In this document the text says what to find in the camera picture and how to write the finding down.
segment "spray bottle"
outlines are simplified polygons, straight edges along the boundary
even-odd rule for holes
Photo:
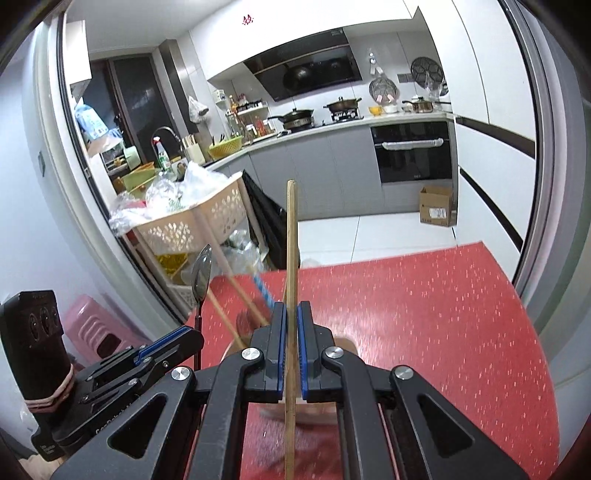
[[[160,164],[160,168],[163,171],[169,171],[172,168],[172,165],[170,164],[170,159],[166,150],[162,146],[162,143],[160,143],[160,137],[154,137],[152,142],[156,146],[156,151],[158,152],[158,163]]]

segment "metal spoon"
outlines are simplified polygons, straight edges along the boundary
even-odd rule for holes
[[[209,289],[209,277],[212,273],[212,247],[206,245],[193,264],[191,270],[191,290],[193,297],[197,302],[197,314],[195,315],[195,329],[201,332],[202,318],[201,308],[203,302],[207,297],[207,290]],[[201,351],[195,355],[194,359],[195,370],[201,369]]]

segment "blue gripper pad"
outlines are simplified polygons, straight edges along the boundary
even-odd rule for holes
[[[283,305],[281,313],[281,334],[279,341],[279,362],[277,372],[277,393],[279,398],[283,398],[283,381],[285,374],[285,350],[287,345],[285,344],[287,339],[287,309]]]
[[[152,345],[147,346],[146,348],[139,351],[138,356],[135,359],[135,366],[137,367],[146,357],[149,357],[152,353],[162,347],[164,344],[174,340],[179,335],[182,335],[187,330],[191,330],[191,327],[182,326],[173,330],[167,335],[164,335],[162,338],[156,340]]]
[[[300,360],[300,383],[301,383],[301,397],[304,400],[308,399],[308,362],[306,355],[306,336],[304,334],[304,322],[302,319],[301,304],[297,306],[295,311],[297,319],[297,344],[299,350]]]

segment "cardboard box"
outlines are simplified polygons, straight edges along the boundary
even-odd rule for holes
[[[425,187],[418,194],[421,223],[449,226],[452,216],[452,189]]]

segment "stove burner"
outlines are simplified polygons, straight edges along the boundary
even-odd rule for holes
[[[352,108],[351,110],[343,110],[341,112],[335,112],[332,114],[332,119],[334,123],[341,123],[341,122],[349,122],[351,120],[358,120],[362,119],[363,117],[359,115],[359,109]]]
[[[289,134],[296,134],[298,132],[303,132],[304,130],[309,130],[310,128],[314,128],[314,124],[301,125],[299,127],[292,127],[292,128],[286,129],[286,130],[282,130],[281,132],[279,132],[277,134],[277,138],[281,138],[281,137],[284,137]]]

